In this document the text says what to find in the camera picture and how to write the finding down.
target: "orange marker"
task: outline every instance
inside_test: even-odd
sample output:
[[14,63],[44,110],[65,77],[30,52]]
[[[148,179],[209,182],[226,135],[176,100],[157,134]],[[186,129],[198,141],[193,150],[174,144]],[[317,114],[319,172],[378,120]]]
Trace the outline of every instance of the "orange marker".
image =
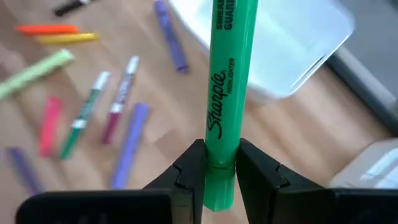
[[70,24],[54,25],[23,25],[16,28],[19,32],[29,35],[37,34],[77,34],[79,28]]

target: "green marker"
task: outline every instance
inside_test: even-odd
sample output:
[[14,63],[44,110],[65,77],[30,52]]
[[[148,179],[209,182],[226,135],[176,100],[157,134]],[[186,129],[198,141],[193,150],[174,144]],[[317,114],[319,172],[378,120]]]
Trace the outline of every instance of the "green marker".
[[248,85],[258,0],[214,0],[206,119],[204,204],[214,212],[234,200],[235,155]]
[[106,82],[108,81],[108,78],[109,78],[109,72],[102,72],[95,81],[91,89],[90,96],[86,100],[85,105],[80,110],[79,117],[77,117],[73,121],[72,128],[69,132],[69,137],[65,145],[63,146],[61,152],[60,156],[61,159],[68,159],[68,157],[72,153],[72,149],[75,146],[79,138],[79,135],[86,128],[88,118],[90,117],[91,112],[94,110],[95,104],[98,101],[101,90],[104,88]]

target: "green highlighter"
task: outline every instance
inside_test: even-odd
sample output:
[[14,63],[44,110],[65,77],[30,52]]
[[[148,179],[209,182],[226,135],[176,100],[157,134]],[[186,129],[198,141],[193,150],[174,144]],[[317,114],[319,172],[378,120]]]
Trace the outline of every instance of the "green highlighter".
[[234,200],[239,147],[258,0],[214,0],[206,119],[204,204],[214,212]]
[[62,49],[29,68],[13,75],[4,83],[0,83],[0,100],[24,88],[30,82],[50,74],[53,70],[74,60],[75,57],[67,49]]

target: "red marker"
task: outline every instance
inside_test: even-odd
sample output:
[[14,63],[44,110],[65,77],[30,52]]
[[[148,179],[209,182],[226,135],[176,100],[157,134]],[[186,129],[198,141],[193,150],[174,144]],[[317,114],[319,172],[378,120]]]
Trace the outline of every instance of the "red marker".
[[40,132],[39,154],[42,157],[53,155],[57,118],[61,110],[61,101],[56,97],[50,97],[45,104],[44,120]]
[[127,94],[131,88],[132,78],[137,71],[138,68],[139,57],[133,56],[130,59],[129,64],[126,67],[124,72],[123,81],[119,87],[119,93],[116,96],[115,100],[112,103],[111,110],[109,112],[108,124],[106,125],[106,129],[102,138],[103,144],[110,144],[112,135],[114,130],[116,129],[116,125],[118,123],[118,119],[120,114],[122,113],[123,106],[127,99]]

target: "white box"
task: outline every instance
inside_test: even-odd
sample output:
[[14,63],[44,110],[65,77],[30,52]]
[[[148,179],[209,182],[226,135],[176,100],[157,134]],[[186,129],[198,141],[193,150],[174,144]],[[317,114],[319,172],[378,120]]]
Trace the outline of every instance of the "white box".
[[[211,0],[169,0],[209,54]],[[353,18],[332,0],[259,0],[248,81],[250,98],[293,94],[351,35]]]

